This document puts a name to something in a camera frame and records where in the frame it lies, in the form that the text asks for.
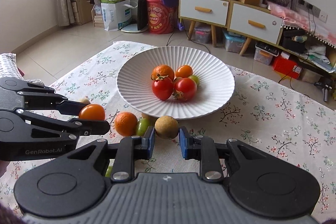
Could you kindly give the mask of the green-red tomato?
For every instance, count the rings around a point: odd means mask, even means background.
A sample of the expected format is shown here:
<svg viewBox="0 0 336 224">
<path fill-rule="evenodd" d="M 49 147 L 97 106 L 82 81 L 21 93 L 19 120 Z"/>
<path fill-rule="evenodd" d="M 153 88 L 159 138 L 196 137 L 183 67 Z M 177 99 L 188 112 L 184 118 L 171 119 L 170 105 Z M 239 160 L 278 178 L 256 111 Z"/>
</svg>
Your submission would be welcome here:
<svg viewBox="0 0 336 224">
<path fill-rule="evenodd" d="M 151 126 L 151 120 L 149 118 L 141 118 L 137 123 L 135 134 L 143 136 L 149 126 Z"/>
</svg>

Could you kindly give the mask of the green tomato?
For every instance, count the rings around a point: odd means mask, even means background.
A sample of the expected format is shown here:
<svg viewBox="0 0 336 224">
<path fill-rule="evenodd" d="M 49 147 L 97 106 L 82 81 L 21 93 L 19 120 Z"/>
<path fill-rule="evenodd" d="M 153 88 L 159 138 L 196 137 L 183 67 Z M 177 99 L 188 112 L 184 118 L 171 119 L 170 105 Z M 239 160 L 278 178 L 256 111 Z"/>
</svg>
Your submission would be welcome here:
<svg viewBox="0 0 336 224">
<path fill-rule="evenodd" d="M 108 166 L 108 169 L 106 170 L 105 177 L 110 177 L 112 173 L 113 165 Z"/>
<path fill-rule="evenodd" d="M 189 79 L 193 80 L 197 86 L 199 86 L 199 77 L 195 76 L 195 75 L 190 75 Z"/>
</svg>

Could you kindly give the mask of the large red tomato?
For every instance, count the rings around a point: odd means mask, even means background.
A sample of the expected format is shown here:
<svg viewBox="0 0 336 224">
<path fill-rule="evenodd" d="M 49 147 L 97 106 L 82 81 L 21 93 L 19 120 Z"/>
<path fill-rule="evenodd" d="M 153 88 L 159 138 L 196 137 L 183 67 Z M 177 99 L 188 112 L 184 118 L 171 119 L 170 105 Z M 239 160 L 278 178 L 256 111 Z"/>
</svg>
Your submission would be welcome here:
<svg viewBox="0 0 336 224">
<path fill-rule="evenodd" d="M 197 84 L 189 78 L 182 78 L 174 84 L 173 96 L 175 100 L 190 101 L 197 92 Z"/>
</svg>

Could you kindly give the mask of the red tomato with stem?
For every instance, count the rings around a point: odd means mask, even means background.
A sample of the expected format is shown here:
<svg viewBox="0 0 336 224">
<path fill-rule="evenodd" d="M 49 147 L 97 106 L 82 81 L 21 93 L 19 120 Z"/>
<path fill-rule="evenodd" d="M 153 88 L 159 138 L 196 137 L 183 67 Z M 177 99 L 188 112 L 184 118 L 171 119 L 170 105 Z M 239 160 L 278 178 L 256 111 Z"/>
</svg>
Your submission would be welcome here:
<svg viewBox="0 0 336 224">
<path fill-rule="evenodd" d="M 168 100 L 173 94 L 174 84 L 169 76 L 159 76 L 152 82 L 153 94 L 161 101 Z"/>
</svg>

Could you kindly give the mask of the small orange tomato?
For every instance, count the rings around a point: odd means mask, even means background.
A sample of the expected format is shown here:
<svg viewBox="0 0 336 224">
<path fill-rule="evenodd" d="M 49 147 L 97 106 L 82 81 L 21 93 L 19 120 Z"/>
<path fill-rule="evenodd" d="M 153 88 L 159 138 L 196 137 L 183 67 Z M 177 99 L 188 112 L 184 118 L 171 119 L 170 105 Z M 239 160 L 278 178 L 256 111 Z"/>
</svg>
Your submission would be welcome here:
<svg viewBox="0 0 336 224">
<path fill-rule="evenodd" d="M 182 65 L 175 71 L 175 77 L 187 78 L 193 75 L 193 69 L 189 65 Z"/>
</svg>

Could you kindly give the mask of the large orange mandarin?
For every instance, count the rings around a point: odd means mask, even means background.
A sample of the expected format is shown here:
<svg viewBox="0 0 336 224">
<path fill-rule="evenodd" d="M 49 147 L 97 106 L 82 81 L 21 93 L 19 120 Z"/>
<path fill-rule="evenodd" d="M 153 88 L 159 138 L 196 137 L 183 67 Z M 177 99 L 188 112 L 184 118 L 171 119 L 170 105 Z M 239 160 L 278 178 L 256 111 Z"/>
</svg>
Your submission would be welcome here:
<svg viewBox="0 0 336 224">
<path fill-rule="evenodd" d="M 171 67 L 166 64 L 159 65 L 155 67 L 151 73 L 151 79 L 156 80 L 158 77 L 168 77 L 172 81 L 174 80 L 175 74 Z"/>
</svg>

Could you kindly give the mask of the brown longan fruit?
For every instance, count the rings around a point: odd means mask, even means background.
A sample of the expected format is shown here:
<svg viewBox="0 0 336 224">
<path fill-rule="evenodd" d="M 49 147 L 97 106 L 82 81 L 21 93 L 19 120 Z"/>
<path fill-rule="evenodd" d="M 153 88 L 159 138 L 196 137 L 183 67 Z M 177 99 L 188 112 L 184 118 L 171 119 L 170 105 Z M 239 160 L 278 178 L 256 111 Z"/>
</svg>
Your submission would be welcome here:
<svg viewBox="0 0 336 224">
<path fill-rule="evenodd" d="M 147 115 L 145 113 L 142 113 L 141 114 L 142 118 L 144 119 L 148 119 L 150 121 L 151 124 L 155 124 L 157 118 L 153 117 L 153 116 L 150 116 L 150 115 Z"/>
</svg>

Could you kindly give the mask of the white ribbed plate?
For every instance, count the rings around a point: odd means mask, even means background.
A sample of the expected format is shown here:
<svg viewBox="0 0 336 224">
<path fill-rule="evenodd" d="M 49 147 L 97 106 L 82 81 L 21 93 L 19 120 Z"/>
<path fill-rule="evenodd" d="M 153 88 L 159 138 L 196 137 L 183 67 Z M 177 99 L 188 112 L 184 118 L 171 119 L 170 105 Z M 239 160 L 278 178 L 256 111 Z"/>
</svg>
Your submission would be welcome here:
<svg viewBox="0 0 336 224">
<path fill-rule="evenodd" d="M 235 90 L 229 67 L 195 48 L 158 47 L 130 58 L 120 69 L 117 90 L 144 114 L 177 120 L 207 116 L 223 107 Z"/>
</svg>

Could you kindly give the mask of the white paper bag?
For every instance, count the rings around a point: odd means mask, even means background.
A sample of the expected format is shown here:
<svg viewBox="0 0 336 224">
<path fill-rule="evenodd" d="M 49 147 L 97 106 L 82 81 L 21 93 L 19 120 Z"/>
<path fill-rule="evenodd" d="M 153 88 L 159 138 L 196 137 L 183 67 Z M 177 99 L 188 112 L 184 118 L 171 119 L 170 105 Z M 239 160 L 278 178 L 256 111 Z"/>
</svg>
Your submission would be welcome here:
<svg viewBox="0 0 336 224">
<path fill-rule="evenodd" d="M 104 30 L 118 31 L 131 22 L 130 0 L 110 2 L 101 0 Z"/>
</svg>

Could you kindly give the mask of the clear storage bin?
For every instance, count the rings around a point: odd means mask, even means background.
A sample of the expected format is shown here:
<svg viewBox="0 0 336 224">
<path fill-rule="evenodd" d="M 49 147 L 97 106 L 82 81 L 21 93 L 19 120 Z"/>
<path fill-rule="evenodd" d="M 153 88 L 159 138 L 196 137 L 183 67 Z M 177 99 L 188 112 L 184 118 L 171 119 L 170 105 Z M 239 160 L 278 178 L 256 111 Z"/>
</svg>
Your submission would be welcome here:
<svg viewBox="0 0 336 224">
<path fill-rule="evenodd" d="M 223 35 L 224 48 L 226 51 L 240 53 L 247 38 L 245 36 L 228 32 L 226 30 L 223 31 Z"/>
</svg>

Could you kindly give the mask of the red box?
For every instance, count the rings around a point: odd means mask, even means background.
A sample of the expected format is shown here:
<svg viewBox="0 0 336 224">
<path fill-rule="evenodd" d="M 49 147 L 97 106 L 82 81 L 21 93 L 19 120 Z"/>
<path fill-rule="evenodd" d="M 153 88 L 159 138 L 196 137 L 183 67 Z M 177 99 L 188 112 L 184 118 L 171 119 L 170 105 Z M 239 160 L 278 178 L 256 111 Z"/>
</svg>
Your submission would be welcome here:
<svg viewBox="0 0 336 224">
<path fill-rule="evenodd" d="M 292 59 L 285 59 L 282 56 L 274 58 L 272 67 L 274 71 L 287 75 L 293 79 L 298 79 L 302 72 L 302 67 L 299 66 L 296 61 Z"/>
</svg>

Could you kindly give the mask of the red gift bucket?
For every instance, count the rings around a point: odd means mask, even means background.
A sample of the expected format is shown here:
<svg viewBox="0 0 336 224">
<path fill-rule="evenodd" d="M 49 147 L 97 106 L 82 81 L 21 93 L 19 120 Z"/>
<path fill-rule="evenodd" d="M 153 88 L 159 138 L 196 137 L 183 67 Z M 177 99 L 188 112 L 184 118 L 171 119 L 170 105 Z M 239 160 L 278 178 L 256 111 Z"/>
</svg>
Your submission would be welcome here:
<svg viewBox="0 0 336 224">
<path fill-rule="evenodd" d="M 176 8 L 167 7 L 162 0 L 146 0 L 148 29 L 152 34 L 170 34 L 175 27 Z"/>
</svg>

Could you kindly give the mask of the low wooden tv cabinet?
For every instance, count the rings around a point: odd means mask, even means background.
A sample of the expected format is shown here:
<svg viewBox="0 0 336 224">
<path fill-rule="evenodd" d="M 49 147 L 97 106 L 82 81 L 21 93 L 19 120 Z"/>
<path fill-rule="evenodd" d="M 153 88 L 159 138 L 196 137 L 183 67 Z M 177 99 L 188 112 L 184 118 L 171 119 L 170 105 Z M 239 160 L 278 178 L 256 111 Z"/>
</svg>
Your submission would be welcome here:
<svg viewBox="0 0 336 224">
<path fill-rule="evenodd" d="M 315 18 L 319 19 L 319 12 L 312 5 L 306 6 L 306 12 L 303 15 L 308 16 L 310 12 Z M 324 73 L 333 77 L 335 76 L 335 48 L 306 30 L 299 27 L 287 26 L 282 19 L 278 45 L 294 53 L 294 55 L 305 62 L 313 64 Z"/>
</svg>

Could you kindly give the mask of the pink cloth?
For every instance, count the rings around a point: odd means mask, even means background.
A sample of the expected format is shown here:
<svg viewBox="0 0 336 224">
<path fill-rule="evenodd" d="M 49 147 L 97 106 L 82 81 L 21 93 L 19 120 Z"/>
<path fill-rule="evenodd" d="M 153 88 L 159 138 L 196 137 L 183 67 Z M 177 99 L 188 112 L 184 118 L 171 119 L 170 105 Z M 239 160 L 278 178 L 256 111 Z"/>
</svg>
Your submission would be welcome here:
<svg viewBox="0 0 336 224">
<path fill-rule="evenodd" d="M 268 9 L 272 15 L 282 18 L 285 25 L 302 28 L 335 48 L 335 29 L 325 27 L 311 12 L 308 16 L 304 16 L 273 2 L 268 2 Z"/>
</svg>

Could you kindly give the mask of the wooden drawer cabinet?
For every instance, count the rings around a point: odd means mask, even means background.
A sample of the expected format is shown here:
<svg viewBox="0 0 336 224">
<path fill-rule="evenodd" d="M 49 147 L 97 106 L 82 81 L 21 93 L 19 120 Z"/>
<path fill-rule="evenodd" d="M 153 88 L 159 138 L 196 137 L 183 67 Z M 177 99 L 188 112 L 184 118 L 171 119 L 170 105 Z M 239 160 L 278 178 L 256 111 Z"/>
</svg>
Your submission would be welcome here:
<svg viewBox="0 0 336 224">
<path fill-rule="evenodd" d="M 189 38 L 193 36 L 196 23 L 210 25 L 214 47 L 217 45 L 217 28 L 222 27 L 247 38 L 240 55 L 253 39 L 285 50 L 280 46 L 285 27 L 283 19 L 260 6 L 239 0 L 179 0 L 178 15 L 181 20 L 190 21 Z"/>
</svg>

